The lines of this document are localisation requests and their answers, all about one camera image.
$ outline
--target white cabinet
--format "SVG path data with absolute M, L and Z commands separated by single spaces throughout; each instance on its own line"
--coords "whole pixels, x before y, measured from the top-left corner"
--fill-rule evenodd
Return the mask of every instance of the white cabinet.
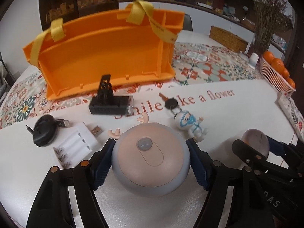
M 231 25 L 232 25 L 232 22 L 229 21 L 229 20 L 226 20 L 222 17 L 219 17 L 219 16 L 215 16 L 214 17 L 214 26 L 216 27 L 219 27 L 219 28 L 222 28 L 226 31 L 230 31 L 230 28 L 231 28 Z
M 244 39 L 246 42 L 248 42 L 247 49 L 245 51 L 247 53 L 249 50 L 249 46 L 252 42 L 254 33 L 235 23 L 232 23 L 230 32 L 235 34 L 236 36 L 239 36 L 241 39 Z
M 271 51 L 276 58 L 281 59 L 283 57 L 283 53 L 279 51 L 277 48 L 275 48 L 273 45 L 270 45 L 268 50 Z
M 125 7 L 129 4 L 129 3 L 132 3 L 132 2 L 119 2 L 118 3 L 118 7 L 119 9 L 125 9 Z M 154 8 L 158 8 L 159 9 L 159 6 L 160 6 L 160 3 L 159 2 L 151 2 L 153 4 L 153 7 Z
M 188 6 L 181 6 L 171 3 L 161 3 L 160 9 L 182 11 L 189 14 L 192 20 L 192 27 L 194 32 L 203 33 L 207 36 L 210 34 L 211 26 L 214 24 L 215 15 L 199 9 Z

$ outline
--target orange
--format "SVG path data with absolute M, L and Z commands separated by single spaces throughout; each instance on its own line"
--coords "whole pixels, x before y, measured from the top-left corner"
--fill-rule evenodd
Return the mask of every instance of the orange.
M 271 62 L 271 67 L 273 67 L 273 69 L 275 71 L 277 71 L 279 74 L 283 74 L 284 72 L 284 63 L 282 62 L 281 59 L 278 58 L 274 58 Z
M 288 82 L 289 85 L 291 85 L 291 87 L 292 87 L 293 89 L 295 89 L 295 82 L 293 81 L 293 79 L 288 78 L 286 81 Z
M 275 58 L 275 56 L 270 51 L 265 51 L 263 54 L 263 58 L 271 65 L 271 62 Z
M 287 69 L 284 69 L 283 73 L 282 73 L 283 78 L 286 80 L 289 78 L 289 72 Z

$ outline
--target patterned tablecloth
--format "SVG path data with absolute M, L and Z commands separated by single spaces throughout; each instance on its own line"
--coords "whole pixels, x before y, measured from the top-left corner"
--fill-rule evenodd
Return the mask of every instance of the patterned tablecloth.
M 130 94 L 215 81 L 262 79 L 260 73 L 248 67 L 238 54 L 218 46 L 176 43 L 172 67 L 176 72 L 173 80 L 116 86 L 113 87 L 113 91 L 118 94 Z M 46 91 L 47 85 L 41 72 L 17 83 L 0 111 L 0 129 L 29 117 L 89 103 L 96 93 L 83 93 L 49 101 L 46 98 Z

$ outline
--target keychain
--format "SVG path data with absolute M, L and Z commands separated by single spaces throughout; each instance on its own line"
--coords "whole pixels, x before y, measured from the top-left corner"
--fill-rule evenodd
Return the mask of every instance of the keychain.
M 180 130 L 187 130 L 191 138 L 196 142 L 201 142 L 206 137 L 208 130 L 203 129 L 200 126 L 200 123 L 204 120 L 200 117 L 196 120 L 195 116 L 192 115 L 189 111 L 184 111 L 178 105 L 178 102 L 175 98 L 167 98 L 163 94 L 159 93 L 159 96 L 165 101 L 165 107 L 169 109 L 174 115 L 174 122 Z M 173 110 L 175 108 L 179 109 L 179 112 L 175 113 Z

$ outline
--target wicker basket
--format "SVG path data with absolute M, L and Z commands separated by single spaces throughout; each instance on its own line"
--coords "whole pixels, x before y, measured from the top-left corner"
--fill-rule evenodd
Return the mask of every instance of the wicker basket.
M 295 92 L 295 89 L 263 57 L 260 59 L 260 73 L 278 92 L 283 91 L 286 96 L 290 96 Z
M 245 52 L 248 45 L 248 42 L 240 37 L 215 26 L 211 27 L 209 37 L 236 53 Z

